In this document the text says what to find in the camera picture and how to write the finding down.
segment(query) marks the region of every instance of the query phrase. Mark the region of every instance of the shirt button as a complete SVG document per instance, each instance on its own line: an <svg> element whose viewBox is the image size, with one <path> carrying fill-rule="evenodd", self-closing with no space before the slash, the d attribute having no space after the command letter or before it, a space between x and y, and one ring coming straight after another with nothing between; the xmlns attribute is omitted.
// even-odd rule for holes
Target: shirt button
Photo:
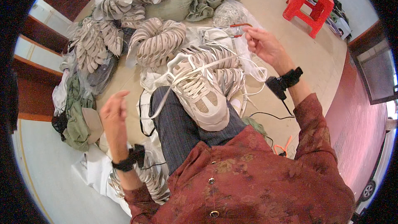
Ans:
<svg viewBox="0 0 398 224"><path fill-rule="evenodd" d="M219 211L211 211L210 212L210 216L211 217L218 217L220 215L220 212Z"/></svg>

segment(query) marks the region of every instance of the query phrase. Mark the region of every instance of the person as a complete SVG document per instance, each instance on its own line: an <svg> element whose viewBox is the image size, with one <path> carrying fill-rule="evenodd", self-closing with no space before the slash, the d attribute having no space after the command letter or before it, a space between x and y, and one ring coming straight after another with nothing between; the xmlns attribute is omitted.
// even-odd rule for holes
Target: person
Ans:
<svg viewBox="0 0 398 224"><path fill-rule="evenodd" d="M249 51L279 75L296 69L271 33L256 28L244 31ZM160 87L153 93L150 116L166 91L167 87ZM100 113L114 163L129 153L124 99L128 93L110 97ZM160 206L134 170L118 171L131 223L347 223L354 211L354 195L339 175L322 107L302 78L289 93L301 128L294 160L275 155L229 102L228 126L207 132L171 92L154 119L170 171L171 196Z"/></svg>

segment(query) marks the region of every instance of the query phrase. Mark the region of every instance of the wrist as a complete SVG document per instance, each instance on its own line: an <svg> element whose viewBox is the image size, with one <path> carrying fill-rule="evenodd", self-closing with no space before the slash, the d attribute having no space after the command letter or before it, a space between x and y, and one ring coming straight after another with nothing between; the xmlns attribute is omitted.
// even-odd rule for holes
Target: wrist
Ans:
<svg viewBox="0 0 398 224"><path fill-rule="evenodd" d="M127 144L124 144L122 146L109 146L111 149L111 154L112 154L112 161L114 163L119 163L122 160L125 160L129 157L129 150L127 149Z"/></svg>
<svg viewBox="0 0 398 224"><path fill-rule="evenodd" d="M281 62L274 67L279 76L283 76L290 70L295 70L296 66L289 57L281 57Z"/></svg>

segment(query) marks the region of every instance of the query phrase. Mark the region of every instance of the car wheel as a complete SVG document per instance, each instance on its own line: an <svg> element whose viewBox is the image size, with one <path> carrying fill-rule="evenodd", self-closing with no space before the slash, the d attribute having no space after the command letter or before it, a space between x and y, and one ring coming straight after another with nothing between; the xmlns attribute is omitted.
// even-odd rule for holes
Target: car wheel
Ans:
<svg viewBox="0 0 398 224"><path fill-rule="evenodd" d="M365 188L363 189L361 197L359 198L359 200L361 202L369 200L369 198L375 192L375 188L376 188L376 183L373 180L369 181L368 184L366 184Z"/></svg>

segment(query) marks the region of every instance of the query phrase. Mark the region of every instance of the orange plastic stool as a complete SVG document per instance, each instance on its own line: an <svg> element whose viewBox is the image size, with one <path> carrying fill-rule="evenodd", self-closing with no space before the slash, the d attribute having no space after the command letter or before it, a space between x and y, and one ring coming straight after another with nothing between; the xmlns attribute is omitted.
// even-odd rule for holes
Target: orange plastic stool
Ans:
<svg viewBox="0 0 398 224"><path fill-rule="evenodd" d="M312 27L312 31L310 32L310 37L312 38L315 38L318 31L322 28L322 25L330 15L334 6L333 0L318 0L316 5L312 5L307 0L287 0L286 3L287 7L282 16L287 21L290 21L294 16L297 16L306 22ZM303 4L308 5L312 9L310 16L301 12L300 8Z"/></svg>

